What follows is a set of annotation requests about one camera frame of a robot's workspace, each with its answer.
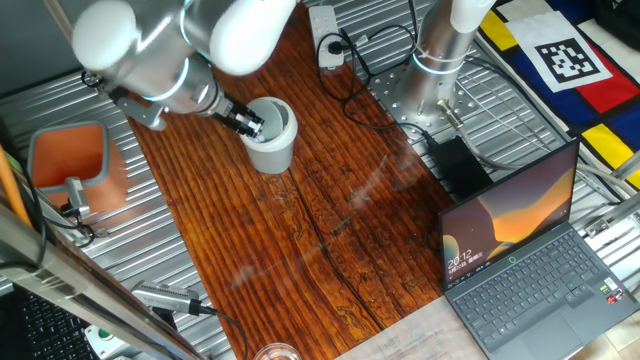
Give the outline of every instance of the glass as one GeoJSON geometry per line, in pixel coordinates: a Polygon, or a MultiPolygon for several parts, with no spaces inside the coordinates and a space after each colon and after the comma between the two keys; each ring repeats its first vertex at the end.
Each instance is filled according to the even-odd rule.
{"type": "Polygon", "coordinates": [[[291,345],[283,343],[269,344],[258,351],[253,360],[301,360],[302,356],[291,345]]]}

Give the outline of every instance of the metal grating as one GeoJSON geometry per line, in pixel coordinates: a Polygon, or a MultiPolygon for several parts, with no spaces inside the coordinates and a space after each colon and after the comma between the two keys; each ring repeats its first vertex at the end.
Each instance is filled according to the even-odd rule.
{"type": "MultiPolygon", "coordinates": [[[[129,190],[123,208],[85,217],[85,223],[109,234],[85,253],[129,289],[140,280],[189,287],[211,305],[138,141],[108,97],[84,86],[76,73],[0,100],[0,118],[24,156],[37,129],[85,120],[104,123],[125,159],[129,190]]],[[[0,280],[0,294],[8,291],[11,283],[0,280]]],[[[217,317],[177,315],[175,321],[180,334],[201,353],[235,359],[217,317]]]]}
{"type": "MultiPolygon", "coordinates": [[[[414,2],[419,26],[433,1],[414,2]]],[[[343,28],[353,40],[391,24],[404,25],[414,31],[406,0],[309,0],[305,3],[307,6],[333,5],[338,28],[343,28]]],[[[363,44],[359,50],[371,71],[376,73],[401,63],[406,59],[410,48],[411,41],[407,33],[392,29],[363,44]]],[[[472,47],[470,55],[494,60],[477,45],[472,47]]],[[[350,59],[351,55],[347,54],[346,60],[350,59]]],[[[399,106],[394,106],[395,81],[391,79],[397,81],[402,69],[402,65],[394,67],[371,81],[370,90],[380,105],[396,121],[415,120],[414,123],[427,128],[437,141],[454,137],[456,133],[448,123],[424,123],[424,120],[420,122],[418,119],[412,119],[412,115],[399,106]]],[[[358,67],[356,73],[364,80],[365,74],[361,68],[358,67]]],[[[465,127],[480,151],[494,160],[526,164],[546,152],[540,146],[555,149],[569,139],[563,125],[548,120],[552,118],[549,114],[540,114],[523,100],[517,90],[492,72],[467,63],[461,70],[457,85],[458,98],[455,106],[460,111],[465,127]]],[[[424,139],[415,131],[406,130],[405,133],[414,150],[455,199],[450,185],[443,181],[435,164],[427,155],[424,139]]],[[[582,162],[600,166],[588,152],[581,151],[580,155],[582,162]]],[[[494,180],[509,174],[508,171],[496,171],[488,167],[485,170],[494,180]]],[[[618,200],[597,178],[579,173],[574,188],[571,223],[584,235],[585,227],[599,216],[610,212],[613,207],[608,204],[616,201],[618,200]]],[[[640,295],[639,224],[640,220],[630,217],[594,239],[587,240],[636,297],[640,295]]]]}

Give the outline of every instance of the black power adapter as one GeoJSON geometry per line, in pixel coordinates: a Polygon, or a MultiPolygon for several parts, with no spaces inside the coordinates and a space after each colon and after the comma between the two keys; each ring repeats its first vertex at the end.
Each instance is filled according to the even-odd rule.
{"type": "Polygon", "coordinates": [[[429,137],[427,145],[429,156],[461,199],[493,184],[491,177],[459,136],[442,144],[429,137]]]}

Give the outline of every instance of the laptop touchpad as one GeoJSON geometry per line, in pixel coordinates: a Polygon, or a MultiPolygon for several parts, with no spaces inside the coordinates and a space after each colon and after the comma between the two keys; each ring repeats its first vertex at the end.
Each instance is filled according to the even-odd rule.
{"type": "Polygon", "coordinates": [[[560,359],[582,342],[561,315],[552,315],[524,334],[524,342],[536,359],[560,359]]]}

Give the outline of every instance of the yellow stripe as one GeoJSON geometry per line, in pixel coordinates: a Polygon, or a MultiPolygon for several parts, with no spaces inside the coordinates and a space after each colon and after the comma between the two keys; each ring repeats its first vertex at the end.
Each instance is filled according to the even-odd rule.
{"type": "MultiPolygon", "coordinates": [[[[614,169],[617,169],[633,155],[633,151],[604,124],[595,126],[582,135],[614,169]]],[[[635,187],[640,188],[640,171],[631,175],[627,180],[635,187]]]]}
{"type": "Polygon", "coordinates": [[[511,35],[507,25],[500,20],[493,10],[489,11],[480,28],[502,51],[518,45],[516,38],[511,35]]]}

